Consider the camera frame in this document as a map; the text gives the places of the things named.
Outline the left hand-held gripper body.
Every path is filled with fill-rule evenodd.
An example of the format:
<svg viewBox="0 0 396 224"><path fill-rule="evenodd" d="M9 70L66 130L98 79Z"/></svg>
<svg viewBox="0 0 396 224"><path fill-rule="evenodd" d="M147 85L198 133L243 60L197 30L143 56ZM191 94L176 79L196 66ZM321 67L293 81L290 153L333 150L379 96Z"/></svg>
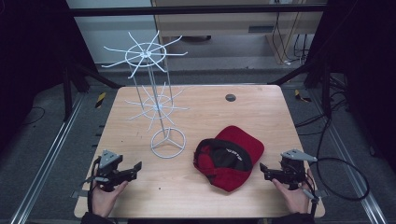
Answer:
<svg viewBox="0 0 396 224"><path fill-rule="evenodd" d="M123 156L105 149L99 157L98 168L93 179L97 184L103 186L103 190L111 192L122 182L119 180L120 173L127 173L127 170L119 171L118 166L123 161Z"/></svg>

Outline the person's right hand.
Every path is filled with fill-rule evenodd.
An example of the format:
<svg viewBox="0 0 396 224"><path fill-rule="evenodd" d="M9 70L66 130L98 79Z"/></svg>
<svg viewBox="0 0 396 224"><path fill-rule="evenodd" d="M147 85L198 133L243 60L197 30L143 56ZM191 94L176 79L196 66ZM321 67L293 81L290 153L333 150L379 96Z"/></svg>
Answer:
<svg viewBox="0 0 396 224"><path fill-rule="evenodd" d="M283 196L285 204L291 214L309 214L310 198L306 193L310 192L310 187L313 186L313 182L311 179L312 172L310 170L307 170L307 172L308 180L294 190L289 190L275 178L272 180L276 189Z"/></svg>

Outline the black horizontal frame bar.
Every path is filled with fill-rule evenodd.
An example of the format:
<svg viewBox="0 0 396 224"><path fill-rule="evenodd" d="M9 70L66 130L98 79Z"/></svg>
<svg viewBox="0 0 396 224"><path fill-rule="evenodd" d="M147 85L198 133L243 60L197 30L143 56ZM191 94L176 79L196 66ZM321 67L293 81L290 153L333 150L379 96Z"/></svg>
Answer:
<svg viewBox="0 0 396 224"><path fill-rule="evenodd" d="M318 12L327 9L326 4L286 5L224 5L224 6L178 6L178 7L111 7L74 8L64 13L74 17L94 16L143 16L143 15L190 15L217 13L272 13L272 12Z"/></svg>

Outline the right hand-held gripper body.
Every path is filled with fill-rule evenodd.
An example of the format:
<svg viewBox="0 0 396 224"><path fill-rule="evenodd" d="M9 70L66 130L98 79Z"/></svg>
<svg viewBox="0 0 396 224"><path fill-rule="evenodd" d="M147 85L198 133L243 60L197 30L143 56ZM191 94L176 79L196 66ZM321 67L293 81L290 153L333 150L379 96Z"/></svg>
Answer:
<svg viewBox="0 0 396 224"><path fill-rule="evenodd" d="M318 159L298 149L291 149L281 154L281 170L275 171L272 177L280 183L289 186L290 190L299 188L299 184L306 180L304 163L315 162Z"/></svg>

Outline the white cabinet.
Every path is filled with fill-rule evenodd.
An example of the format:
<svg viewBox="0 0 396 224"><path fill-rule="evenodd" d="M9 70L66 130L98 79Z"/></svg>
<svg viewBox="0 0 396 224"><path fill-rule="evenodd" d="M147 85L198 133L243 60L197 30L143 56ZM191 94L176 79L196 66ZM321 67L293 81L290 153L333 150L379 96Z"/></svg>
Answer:
<svg viewBox="0 0 396 224"><path fill-rule="evenodd" d="M151 7L151 0L66 0L71 9ZM138 42L149 42L157 28L152 15L75 17L78 28L96 64L115 63L123 58L121 52Z"/></svg>

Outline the red and black cap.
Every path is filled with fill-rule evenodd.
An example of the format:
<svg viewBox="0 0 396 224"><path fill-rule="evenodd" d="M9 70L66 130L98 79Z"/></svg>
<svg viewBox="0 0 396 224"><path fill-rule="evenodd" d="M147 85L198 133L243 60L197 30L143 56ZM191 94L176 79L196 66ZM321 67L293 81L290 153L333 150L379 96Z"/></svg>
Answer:
<svg viewBox="0 0 396 224"><path fill-rule="evenodd" d="M263 152L260 140L239 127L228 126L198 144L193 165L211 185L232 192L248 180Z"/></svg>

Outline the person's left hand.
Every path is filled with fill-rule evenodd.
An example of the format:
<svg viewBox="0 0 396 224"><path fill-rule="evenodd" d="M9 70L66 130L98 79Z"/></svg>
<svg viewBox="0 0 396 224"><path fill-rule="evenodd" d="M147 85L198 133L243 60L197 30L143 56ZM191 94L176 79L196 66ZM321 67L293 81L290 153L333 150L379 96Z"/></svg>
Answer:
<svg viewBox="0 0 396 224"><path fill-rule="evenodd" d="M99 217L108 217L113 210L113 207L127 187L128 182L123 181L113 191L107 192L100 188L100 185L93 182L92 189L92 212Z"/></svg>

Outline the black frame post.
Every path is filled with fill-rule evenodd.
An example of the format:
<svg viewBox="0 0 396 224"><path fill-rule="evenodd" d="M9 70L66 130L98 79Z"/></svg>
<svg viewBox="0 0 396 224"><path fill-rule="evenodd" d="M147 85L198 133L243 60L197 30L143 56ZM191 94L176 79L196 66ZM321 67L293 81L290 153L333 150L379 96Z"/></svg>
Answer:
<svg viewBox="0 0 396 224"><path fill-rule="evenodd" d="M330 119L332 117L331 110L331 97L330 97L330 66L326 63L323 65L323 76L322 76L322 94L321 94L321 105L325 116Z"/></svg>
<svg viewBox="0 0 396 224"><path fill-rule="evenodd" d="M67 121L73 110L73 100L71 94L71 82L68 75L68 66L63 68L63 85L64 85L64 121Z"/></svg>

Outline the yellow and black tape strip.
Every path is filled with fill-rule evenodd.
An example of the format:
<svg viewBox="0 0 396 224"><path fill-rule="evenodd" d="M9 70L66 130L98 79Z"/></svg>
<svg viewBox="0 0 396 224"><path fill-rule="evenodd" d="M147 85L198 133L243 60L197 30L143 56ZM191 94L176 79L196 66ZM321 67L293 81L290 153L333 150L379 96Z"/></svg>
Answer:
<svg viewBox="0 0 396 224"><path fill-rule="evenodd" d="M306 102L306 103L312 102L311 98L303 97L298 90L294 90L294 95L295 95L295 99L296 100L299 100L299 101L302 101L302 102Z"/></svg>
<svg viewBox="0 0 396 224"><path fill-rule="evenodd" d="M94 107L95 107L95 108L101 107L101 105L102 105L102 103L103 103L105 97L106 97L106 92L101 92L101 93L99 94L98 98L97 98L97 101L96 101Z"/></svg>

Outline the metal floor rail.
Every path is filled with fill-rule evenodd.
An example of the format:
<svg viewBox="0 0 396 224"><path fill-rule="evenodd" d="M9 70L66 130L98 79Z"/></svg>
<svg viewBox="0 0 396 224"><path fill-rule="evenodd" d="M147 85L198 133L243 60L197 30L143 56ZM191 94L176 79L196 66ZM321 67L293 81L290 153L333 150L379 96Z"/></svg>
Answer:
<svg viewBox="0 0 396 224"><path fill-rule="evenodd" d="M323 122L325 123L324 132L330 136L330 139L334 144L334 150L337 153L337 157L345 167L346 174L357 195L357 201L362 204L371 223L388 224L388 221L379 207L374 195L369 189L369 184L365 180L365 175L358 172L358 167L347 152L347 148L342 141L339 132L337 132L335 126L331 124L330 119L324 119Z"/></svg>
<svg viewBox="0 0 396 224"><path fill-rule="evenodd" d="M35 202L41 193L45 182L48 179L50 171L52 169L53 164L56 162L57 157L64 145L64 141L69 134L76 117L78 115L79 110L81 109L81 104L85 98L84 93L78 93L76 96L76 101L72 104L72 110L69 117L62 123L60 130L57 132L49 151L46 154L46 157L42 161L35 178L27 190L25 196L23 197L20 205L17 210L11 217L8 224L25 224L27 218L29 217Z"/></svg>

